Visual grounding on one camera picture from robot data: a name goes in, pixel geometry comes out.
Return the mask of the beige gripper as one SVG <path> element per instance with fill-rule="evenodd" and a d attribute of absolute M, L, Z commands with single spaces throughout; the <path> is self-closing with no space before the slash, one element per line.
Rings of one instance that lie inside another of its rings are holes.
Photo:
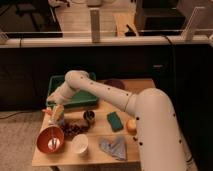
<path fill-rule="evenodd" d="M 60 104 L 54 104 L 51 108 L 49 108 L 50 110 L 52 110 L 52 115 L 60 115 L 63 114 L 64 115 L 64 106 L 60 105 Z"/>

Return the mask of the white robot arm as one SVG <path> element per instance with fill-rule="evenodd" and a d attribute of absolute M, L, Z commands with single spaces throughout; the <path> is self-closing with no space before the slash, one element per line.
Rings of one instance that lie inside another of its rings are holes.
<path fill-rule="evenodd" d="M 132 93 L 93 81 L 86 71 L 71 70 L 65 81 L 48 97 L 66 104 L 80 90 L 114 105 L 136 119 L 142 171 L 187 171 L 184 137 L 168 95 L 157 88 Z"/>

